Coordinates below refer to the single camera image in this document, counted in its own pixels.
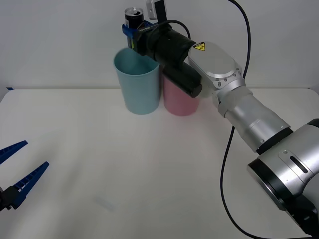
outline can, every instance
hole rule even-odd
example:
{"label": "can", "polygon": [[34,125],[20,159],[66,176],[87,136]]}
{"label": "can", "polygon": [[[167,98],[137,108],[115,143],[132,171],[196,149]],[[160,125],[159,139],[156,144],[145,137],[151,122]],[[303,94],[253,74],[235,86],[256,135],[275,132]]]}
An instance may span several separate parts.
{"label": "can", "polygon": [[129,28],[138,29],[144,22],[143,10],[130,7],[125,10],[125,25]]}

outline cup rim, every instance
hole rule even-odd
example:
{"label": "cup rim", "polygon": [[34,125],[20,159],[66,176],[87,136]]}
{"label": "cup rim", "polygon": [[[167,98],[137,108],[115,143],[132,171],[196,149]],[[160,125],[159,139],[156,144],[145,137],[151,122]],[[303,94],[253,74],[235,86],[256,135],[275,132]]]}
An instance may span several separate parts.
{"label": "cup rim", "polygon": [[156,62],[156,63],[157,63],[157,66],[156,66],[154,69],[152,69],[151,71],[146,72],[146,73],[144,73],[144,74],[140,74],[140,75],[130,75],[130,74],[127,74],[127,73],[124,73],[124,72],[120,71],[120,70],[116,67],[116,65],[115,65],[115,63],[114,63],[114,62],[115,62],[115,57],[116,57],[121,51],[124,51],[124,50],[126,50],[126,49],[130,49],[130,48],[124,47],[123,49],[119,50],[119,51],[115,54],[115,56],[114,56],[114,58],[113,58],[113,66],[114,66],[115,69],[116,69],[117,71],[119,71],[121,74],[126,75],[126,76],[130,76],[130,77],[140,77],[140,76],[145,76],[145,75],[147,75],[147,74],[150,74],[151,72],[155,71],[158,67],[160,67],[160,63]]}

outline light blue cup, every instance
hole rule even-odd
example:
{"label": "light blue cup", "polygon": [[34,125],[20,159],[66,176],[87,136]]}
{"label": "light blue cup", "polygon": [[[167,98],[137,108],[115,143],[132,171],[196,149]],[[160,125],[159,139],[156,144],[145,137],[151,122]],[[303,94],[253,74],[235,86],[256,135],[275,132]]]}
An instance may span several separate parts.
{"label": "light blue cup", "polygon": [[124,48],[116,54],[114,66],[128,110],[139,115],[153,112],[160,103],[160,65]]}

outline pink cup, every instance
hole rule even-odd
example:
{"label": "pink cup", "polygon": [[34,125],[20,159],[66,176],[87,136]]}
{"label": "pink cup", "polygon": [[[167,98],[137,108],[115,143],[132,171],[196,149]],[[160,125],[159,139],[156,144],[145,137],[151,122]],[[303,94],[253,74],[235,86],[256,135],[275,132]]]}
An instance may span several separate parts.
{"label": "pink cup", "polygon": [[166,109],[177,116],[188,116],[196,112],[199,98],[192,98],[166,76],[164,78],[164,105]]}

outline plastic cup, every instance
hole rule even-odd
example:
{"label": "plastic cup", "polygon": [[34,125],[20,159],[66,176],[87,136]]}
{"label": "plastic cup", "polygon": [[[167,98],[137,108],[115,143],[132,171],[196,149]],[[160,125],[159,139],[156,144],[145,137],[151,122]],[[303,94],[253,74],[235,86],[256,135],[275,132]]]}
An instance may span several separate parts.
{"label": "plastic cup", "polygon": [[160,103],[159,63],[124,48],[116,54],[114,66],[127,109],[139,115],[153,112]]}
{"label": "plastic cup", "polygon": [[196,112],[200,98],[192,98],[164,77],[164,105],[166,109],[177,116],[188,116]]}

